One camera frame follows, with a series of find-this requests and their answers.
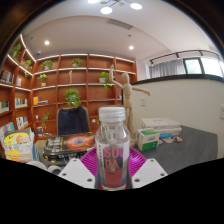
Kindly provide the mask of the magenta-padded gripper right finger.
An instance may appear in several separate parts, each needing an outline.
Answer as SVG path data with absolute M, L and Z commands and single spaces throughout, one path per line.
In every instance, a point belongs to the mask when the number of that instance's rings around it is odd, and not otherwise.
M 166 171 L 154 158 L 146 159 L 133 148 L 130 149 L 128 172 L 129 189 L 141 188 L 167 176 Z

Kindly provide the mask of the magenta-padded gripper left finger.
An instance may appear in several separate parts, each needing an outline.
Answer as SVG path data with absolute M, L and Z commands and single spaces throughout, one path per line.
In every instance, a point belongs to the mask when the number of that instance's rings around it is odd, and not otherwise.
M 92 149 L 80 159 L 71 159 L 60 172 L 59 177 L 84 188 L 97 189 L 97 174 L 98 165 L 96 149 Z

